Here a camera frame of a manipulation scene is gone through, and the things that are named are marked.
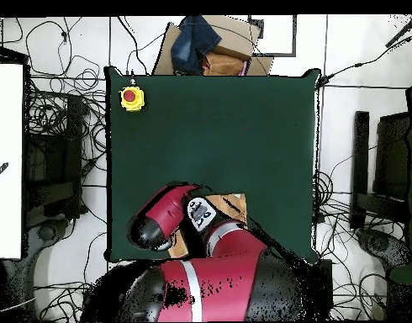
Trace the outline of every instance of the black cable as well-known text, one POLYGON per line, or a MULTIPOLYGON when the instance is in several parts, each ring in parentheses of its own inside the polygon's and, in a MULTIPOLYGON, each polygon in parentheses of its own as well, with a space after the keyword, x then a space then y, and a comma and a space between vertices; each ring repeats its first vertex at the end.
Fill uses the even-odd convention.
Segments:
POLYGON ((40 73, 40 74, 43 74, 43 75, 47 75, 47 76, 64 76, 64 75, 66 75, 66 73, 67 73, 67 71, 68 71, 68 69, 69 69, 69 67, 70 67, 70 64, 71 64, 72 46, 71 46, 71 39, 70 39, 70 30, 69 30, 69 28, 68 28, 68 25, 67 25, 67 22, 66 22, 66 18, 64 18, 64 24, 66 25, 66 30, 67 30, 67 32, 66 32, 58 23, 56 23, 55 21, 45 21, 45 22, 43 22, 43 23, 41 23, 41 24, 38 24, 37 26, 34 26, 34 27, 28 32, 27 37, 25 38, 25 46, 26 46, 26 48, 27 48, 30 66, 31 66, 31 69, 32 69, 33 71, 36 71, 37 73, 40 73), (67 38, 68 38, 68 42, 69 42, 69 45, 70 45, 70 60, 69 60, 69 63, 68 63, 68 65, 67 65, 66 69, 63 70, 63 72, 60 73, 60 74, 47 73, 47 72, 45 72, 45 71, 37 71, 37 70, 34 68, 34 66, 33 66, 33 59, 32 59, 32 57, 31 57, 31 54, 30 54, 30 52, 29 52, 29 47, 28 47, 28 38, 29 38, 29 36, 33 33, 34 30, 38 29, 39 27, 41 27, 41 26, 43 26, 43 25, 45 25, 45 24, 54 24, 54 25, 56 25, 56 26, 61 30, 61 35, 65 34, 65 35, 67 36, 67 38))
POLYGON ((92 241, 89 243, 87 263, 85 264, 85 267, 83 268, 83 279, 85 281, 85 284, 87 284, 87 266, 88 266, 88 263, 89 263, 89 254, 91 253, 91 246, 92 246, 93 242, 95 242, 95 240, 97 240, 100 236, 103 236, 104 234, 106 234, 106 232, 98 234, 98 236, 96 236, 94 239, 92 239, 92 241))
MULTIPOLYGON (((365 276, 363 276, 362 278, 361 278, 361 280, 360 280, 360 283, 359 283, 359 286, 358 286, 358 293, 362 296, 362 284, 363 284, 363 281, 366 279, 366 278, 370 278, 371 276, 376 276, 377 278, 381 278, 381 279, 383 279, 386 283, 389 283, 390 281, 387 279, 387 278, 385 278, 383 275, 380 275, 379 273, 369 273, 368 275, 365 275, 365 276)), ((367 313, 367 311, 366 311, 366 307, 365 307, 365 305, 363 304, 363 302, 362 302, 362 298, 360 299, 360 302, 362 303, 362 308, 363 308, 363 311, 364 311, 364 313, 366 314, 366 316, 367 316, 367 318, 369 319, 369 320, 375 320, 373 317, 371 317, 368 313, 367 313)))
POLYGON ((19 42, 19 41, 24 37, 24 30, 22 29, 22 26, 21 26, 21 24, 20 24, 20 22, 19 22, 19 19, 18 19, 18 18, 15 18, 15 19, 16 19, 16 22, 18 23, 19 29, 20 29, 20 31, 21 31, 20 37, 19 37, 17 40, 4 41, 4 38, 3 38, 3 27, 2 27, 2 40, 0 41, 0 44, 1 44, 1 45, 4 45, 4 44, 13 44, 13 43, 19 42))
MULTIPOLYGON (((83 198, 81 198, 81 201, 82 201, 83 205, 84 205, 85 207, 87 207, 87 205, 85 204, 85 202, 83 202, 83 198)), ((88 209, 89 213, 91 213, 95 218, 97 218, 98 220, 101 220, 104 224, 107 224, 107 223, 106 223, 106 220, 102 220, 100 217, 97 217, 88 207, 87 207, 87 209, 88 209)))
POLYGON ((83 184, 82 187, 98 187, 98 188, 107 188, 106 186, 99 186, 97 184, 83 184))
POLYGON ((124 27, 125 31, 127 31, 127 33, 131 36, 131 38, 133 39, 133 41, 135 42, 135 56, 137 58, 137 61, 139 61, 139 63, 145 68, 145 74, 147 76, 149 76, 148 70, 146 69, 145 63, 143 63, 143 61, 139 58, 139 50, 137 49, 137 40, 135 39, 135 37, 133 36, 133 34, 129 31, 129 29, 127 29, 127 26, 125 26, 124 22, 121 20, 120 16, 118 16, 118 21, 122 24, 122 27, 124 27))
POLYGON ((344 69, 341 69, 340 71, 337 71, 337 72, 335 72, 335 73, 332 73, 332 74, 330 74, 330 75, 328 75, 328 76, 323 76, 322 78, 320 78, 317 86, 318 86, 318 87, 323 87, 325 84, 327 84, 327 83, 330 81, 331 78, 333 78, 333 77, 336 76, 337 74, 340 74, 340 73, 342 73, 342 72, 344 72, 344 71, 347 71, 347 70, 349 70, 349 69, 351 69, 351 68, 358 68, 358 67, 365 66, 365 65, 371 64, 371 63, 373 63, 373 62, 376 62, 376 61, 378 61, 380 58, 382 58, 385 54, 387 54, 390 50, 396 49, 396 48, 400 47, 401 45, 404 45, 405 43, 409 43, 410 41, 412 41, 412 35, 409 36, 409 37, 406 37, 405 39, 403 39, 403 40, 395 43, 394 45, 388 47, 383 53, 381 53, 381 55, 379 55, 379 56, 378 56, 377 58, 375 58, 374 60, 366 61, 366 62, 355 63, 355 64, 352 65, 352 66, 348 66, 348 67, 346 67, 346 68, 344 68, 344 69))

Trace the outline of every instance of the floor tile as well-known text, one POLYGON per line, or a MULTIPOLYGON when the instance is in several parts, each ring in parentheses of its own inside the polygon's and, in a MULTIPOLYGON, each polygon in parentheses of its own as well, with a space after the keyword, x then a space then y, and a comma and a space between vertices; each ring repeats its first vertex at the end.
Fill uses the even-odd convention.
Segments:
MULTIPOLYGON (((329 15, 326 74, 381 55, 385 45, 404 27, 396 15, 329 15)), ((391 50, 380 60, 342 72, 336 85, 412 86, 412 41, 391 50)))
POLYGON ((275 58, 271 74, 300 77, 312 68, 323 71, 325 15, 298 15, 296 42, 296 57, 275 58))
MULTIPOLYGON (((156 59, 160 53, 163 37, 159 37, 148 45, 153 39, 166 32, 169 22, 176 26, 180 24, 184 16, 127 16, 126 27, 134 31, 138 45, 139 58, 145 63, 148 73, 152 73, 156 59)), ((118 18, 112 18, 112 45, 110 61, 112 66, 116 66, 123 74, 127 69, 127 60, 130 52, 135 50, 135 42, 119 22, 118 18)), ((135 52, 132 53, 129 63, 129 72, 133 70, 135 74, 145 74, 144 67, 136 59, 135 52)))

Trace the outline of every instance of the red robot arm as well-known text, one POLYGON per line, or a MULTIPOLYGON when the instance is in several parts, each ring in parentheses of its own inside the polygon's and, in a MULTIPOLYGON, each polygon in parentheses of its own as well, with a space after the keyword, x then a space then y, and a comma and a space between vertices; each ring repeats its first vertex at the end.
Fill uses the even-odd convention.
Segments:
POLYGON ((129 222, 129 240, 166 246, 177 228, 205 257, 173 260, 143 273, 124 297, 120 321, 297 320, 301 293, 290 266, 196 185, 167 186, 129 222))

